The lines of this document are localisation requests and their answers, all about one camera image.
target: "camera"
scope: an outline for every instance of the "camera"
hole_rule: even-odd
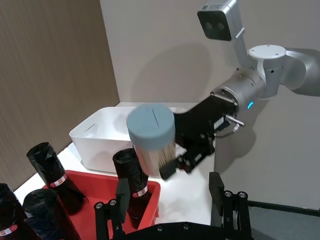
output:
[[[232,41],[244,30],[236,0],[208,0],[197,15],[208,39]]]

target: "brown wooden wall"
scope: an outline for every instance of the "brown wooden wall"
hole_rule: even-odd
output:
[[[27,151],[69,132],[119,96],[99,0],[0,1],[0,182],[35,173]]]

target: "black plastic wrap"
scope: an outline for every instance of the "black plastic wrap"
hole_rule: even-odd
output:
[[[23,201],[23,209],[28,216],[24,221],[42,240],[81,240],[54,190],[30,192]]]
[[[151,197],[147,188],[148,176],[142,171],[133,148],[117,152],[113,162],[118,178],[128,179],[130,201],[127,212],[132,226],[137,229]]]
[[[40,240],[24,222],[23,207],[7,184],[0,183],[0,240]]]
[[[66,174],[54,148],[48,142],[43,142],[31,148],[26,156],[46,186],[57,191],[68,214],[77,213],[85,195]]]

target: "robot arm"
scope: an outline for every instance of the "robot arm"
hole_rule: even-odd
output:
[[[182,169],[190,173],[215,152],[216,133],[234,124],[235,133],[244,123],[237,115],[249,111],[255,101],[278,94],[279,85],[292,92],[320,96],[320,52],[312,49],[256,46],[247,50],[237,0],[208,0],[198,11],[207,38],[220,40],[227,59],[237,66],[230,79],[183,114],[175,114],[175,141],[187,152],[160,169],[168,179]]]

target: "gray cylindrical object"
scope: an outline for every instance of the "gray cylindrical object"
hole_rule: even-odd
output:
[[[237,70],[234,75],[213,90],[222,93],[237,103],[237,112],[247,110],[248,104],[259,99],[266,87],[266,82],[254,70]]]
[[[176,157],[173,112],[160,104],[143,104],[126,124],[143,172],[159,176],[159,168]]]

